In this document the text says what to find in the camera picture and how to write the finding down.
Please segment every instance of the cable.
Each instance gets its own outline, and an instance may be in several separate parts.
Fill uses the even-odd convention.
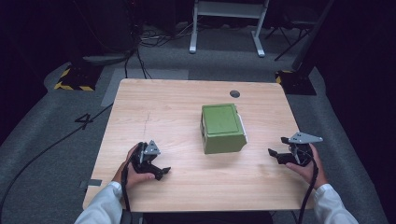
[[[44,153],[46,153],[48,150],[52,149],[53,147],[55,147],[56,145],[60,144],[63,140],[67,139],[68,137],[70,137],[71,135],[73,135],[74,133],[78,132],[79,130],[83,129],[88,123],[93,122],[97,117],[99,117],[102,113],[104,113],[106,110],[108,110],[111,106],[113,106],[113,104],[108,105],[105,109],[103,109],[101,112],[99,112],[97,115],[95,115],[93,118],[85,121],[83,124],[81,124],[78,128],[76,128],[73,132],[69,133],[68,135],[66,135],[65,137],[61,138],[60,140],[56,141],[55,143],[53,143],[52,145],[50,145],[49,147],[45,148],[44,150],[42,150],[40,153],[38,153],[35,157],[33,157],[30,161],[28,161],[23,168],[14,176],[14,178],[11,180],[10,184],[8,185],[3,198],[0,202],[0,224],[2,223],[2,215],[3,215],[3,207],[4,207],[4,203],[6,201],[6,197],[9,193],[9,191],[11,190],[12,186],[14,185],[15,181],[17,181],[18,177],[20,177],[20,175],[23,173],[23,171],[26,170],[27,167],[29,167],[30,164],[32,164],[35,160],[37,160],[40,156],[42,156]]]
[[[131,211],[131,206],[129,205],[128,192],[126,189],[126,185],[128,184],[128,170],[129,170],[128,166],[130,163],[133,164],[133,159],[136,158],[136,152],[142,151],[144,146],[145,146],[145,144],[143,142],[138,143],[137,147],[134,149],[131,156],[128,158],[127,162],[125,162],[124,167],[122,168],[122,171],[121,171],[122,197],[125,202],[125,209],[126,209],[126,211],[128,211],[130,213],[132,211]]]
[[[312,174],[311,183],[309,184],[309,188],[306,191],[306,194],[305,194],[304,199],[303,199],[303,203],[301,204],[300,215],[298,217],[298,224],[302,224],[303,223],[303,216],[304,216],[306,203],[308,202],[309,195],[311,195],[312,189],[315,186],[315,182],[317,182],[318,165],[317,165],[317,162],[314,160],[314,158],[311,155],[309,155],[309,153],[306,153],[306,152],[304,152],[304,151],[302,151],[300,149],[297,149],[297,150],[299,150],[300,152],[302,152],[306,156],[308,156],[311,159],[311,161],[314,163],[314,168],[313,168],[314,169],[314,173]]]
[[[291,215],[292,215],[293,218],[294,218],[294,222],[295,222],[295,223],[298,223],[297,216],[296,216],[296,214],[294,213],[294,211],[291,211]]]
[[[153,48],[153,47],[161,47],[164,44],[168,43],[171,40],[178,40],[186,35],[191,35],[192,32],[187,33],[187,34],[183,34],[186,30],[188,30],[189,27],[191,27],[193,25],[193,23],[188,24],[186,27],[184,27],[183,29],[181,29],[180,31],[177,32],[177,34],[175,36],[178,37],[172,37],[169,35],[157,35],[157,33],[154,30],[146,30],[144,33],[148,33],[147,35],[142,34],[140,36],[141,38],[141,42],[140,45],[143,47],[147,47],[147,48]],[[145,42],[144,40],[152,40],[155,39],[155,43],[148,43]]]
[[[129,53],[128,58],[125,60],[125,64],[124,64],[124,72],[125,72],[125,78],[128,78],[128,71],[126,69],[126,65],[128,64],[129,59],[132,57],[132,52]]]
[[[109,50],[110,52],[121,53],[121,54],[123,54],[123,57],[120,57],[120,58],[118,58],[118,59],[101,60],[101,61],[97,61],[97,62],[96,62],[96,61],[90,61],[90,60],[84,59],[87,63],[89,63],[89,64],[91,64],[91,65],[93,65],[93,66],[103,66],[103,65],[111,65],[111,64],[115,64],[115,63],[121,63],[121,62],[127,61],[127,60],[129,60],[129,58],[131,58],[131,56],[132,56],[131,52],[134,51],[135,46],[137,46],[136,44],[133,44],[133,46],[132,46],[133,49],[129,50],[129,52],[128,52],[128,51],[119,51],[119,50],[117,50],[117,49],[112,49],[112,48],[110,48],[109,46],[107,46],[106,44],[104,44],[103,41],[102,41],[102,40],[96,35],[96,33],[93,31],[93,29],[91,28],[90,24],[88,23],[87,18],[85,18],[84,14],[83,14],[82,11],[81,11],[81,8],[80,8],[79,5],[77,4],[76,0],[73,0],[73,3],[74,3],[74,5],[76,6],[79,15],[80,15],[81,18],[84,20],[85,24],[87,25],[88,29],[90,30],[90,32],[92,33],[92,35],[93,35],[93,37],[96,39],[96,41],[97,41],[104,49],[107,49],[107,50]],[[132,9],[132,7],[131,7],[128,3],[126,3],[126,2],[124,1],[124,4],[125,4],[125,6],[126,6],[130,11],[134,12],[134,10]]]
[[[137,59],[140,62],[140,67],[142,68],[142,71],[143,71],[143,76],[145,76],[145,79],[148,79],[148,76],[149,76],[149,78],[152,79],[151,75],[145,68],[145,62],[143,62],[143,60],[140,58],[139,48],[136,49],[136,54],[137,54]]]

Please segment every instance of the hazard tape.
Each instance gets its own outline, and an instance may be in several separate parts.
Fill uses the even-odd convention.
[[[293,73],[293,71],[287,71],[287,70],[280,70],[275,72],[275,79],[276,79],[276,83],[282,85],[282,78],[280,77],[281,74],[285,74],[285,73]]]
[[[95,86],[84,86],[84,85],[70,85],[70,84],[64,84],[64,81],[69,78],[70,76],[70,65],[67,66],[67,68],[64,70],[64,72],[61,74],[61,77],[59,78],[58,82],[56,83],[54,89],[55,90],[67,90],[67,91],[94,91]]]

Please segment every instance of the gray floor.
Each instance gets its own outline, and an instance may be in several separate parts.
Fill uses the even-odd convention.
[[[301,45],[274,62],[287,43],[278,32],[264,40],[269,31],[262,30],[266,56],[259,58],[249,33],[253,29],[204,30],[198,34],[196,54],[189,54],[190,37],[185,36],[162,47],[141,47],[140,55],[148,71],[184,71],[183,76],[190,80],[275,82],[274,72],[290,70]],[[0,147],[0,195],[28,161],[78,127],[75,119],[86,113],[94,116],[102,111],[104,105],[108,105],[105,96],[109,84],[114,83],[112,78],[123,75],[120,74],[123,63],[120,63],[105,67],[96,91],[53,89],[66,66],[64,64],[48,74],[45,85],[49,92]],[[135,56],[129,61],[128,68],[131,77],[136,69],[140,69]],[[300,131],[324,138],[317,147],[326,173],[359,223],[388,223],[374,185],[332,111],[322,77],[314,70],[310,79],[317,96],[287,96]],[[7,196],[2,217],[4,223],[74,222],[82,211],[85,194],[79,185],[91,177],[110,111],[111,108],[85,130],[48,150],[22,173]],[[294,223],[294,219],[289,211],[278,211],[274,214],[274,222]],[[312,210],[306,211],[304,223],[317,223]]]

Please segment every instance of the person's right hand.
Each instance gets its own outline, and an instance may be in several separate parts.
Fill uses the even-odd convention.
[[[119,170],[116,172],[116,174],[114,175],[113,181],[117,181],[119,183],[121,183],[121,173],[122,173],[122,169],[125,166],[125,163],[128,162],[128,159],[131,157],[132,153],[134,152],[134,150],[137,148],[137,144],[131,148],[128,151],[128,155],[126,156],[125,162],[123,162],[119,168]],[[128,182],[126,184],[126,188],[127,189],[131,189],[134,185],[140,183],[140,182],[144,182],[150,179],[154,179],[155,175],[151,174],[151,173],[145,173],[145,174],[138,174],[135,170],[134,167],[132,166],[131,163],[128,164]]]
[[[328,184],[329,181],[327,180],[326,175],[324,174],[323,166],[322,166],[317,149],[312,144],[309,144],[309,146],[311,146],[311,148],[312,148],[312,154],[314,154],[314,160],[318,166],[318,177],[317,177],[317,181],[315,182],[315,186],[314,186],[314,189],[318,189],[320,186],[322,186],[324,184]],[[305,167],[288,162],[288,163],[286,163],[286,167],[288,167],[292,171],[294,171],[297,174],[299,174],[300,176],[302,176],[303,179],[308,184],[311,183],[312,175],[314,173],[314,163],[312,161],[309,162]]]

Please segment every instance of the green box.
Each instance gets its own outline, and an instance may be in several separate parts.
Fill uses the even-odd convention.
[[[234,104],[203,105],[201,133],[205,154],[237,152],[248,142]]]

